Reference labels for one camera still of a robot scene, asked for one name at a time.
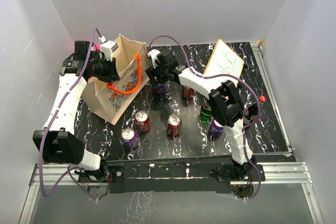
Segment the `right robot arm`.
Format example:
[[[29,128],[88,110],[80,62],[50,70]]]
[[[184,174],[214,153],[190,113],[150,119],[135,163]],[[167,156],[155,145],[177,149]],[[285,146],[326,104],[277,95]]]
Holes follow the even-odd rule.
[[[173,81],[187,86],[209,100],[213,119],[224,128],[231,147],[232,163],[224,169],[213,171],[217,179],[226,181],[247,180],[257,170],[256,160],[246,140],[243,123],[244,110],[241,96],[229,75],[228,80],[220,80],[221,74],[205,76],[194,68],[178,63],[169,50],[151,50],[147,54],[149,67],[146,74],[153,85]]]

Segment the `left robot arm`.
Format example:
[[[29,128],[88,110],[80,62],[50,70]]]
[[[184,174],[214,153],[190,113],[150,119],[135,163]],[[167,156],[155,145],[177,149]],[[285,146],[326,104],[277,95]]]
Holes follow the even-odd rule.
[[[62,63],[59,88],[50,116],[42,130],[35,130],[33,141],[46,163],[68,164],[82,169],[82,176],[104,181],[108,168],[101,156],[86,150],[75,134],[77,107],[90,78],[104,82],[120,79],[113,53],[115,41],[101,39],[94,49],[88,41],[75,41],[75,51]]]

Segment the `canvas bag with orange handles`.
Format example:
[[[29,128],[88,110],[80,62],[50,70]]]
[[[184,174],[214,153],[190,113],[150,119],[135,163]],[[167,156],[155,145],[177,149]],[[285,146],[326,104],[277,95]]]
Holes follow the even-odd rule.
[[[90,78],[82,97],[92,113],[116,125],[125,110],[149,81],[145,70],[148,68],[146,43],[127,39],[123,35],[116,38],[118,49],[116,58],[119,81],[108,84]]]

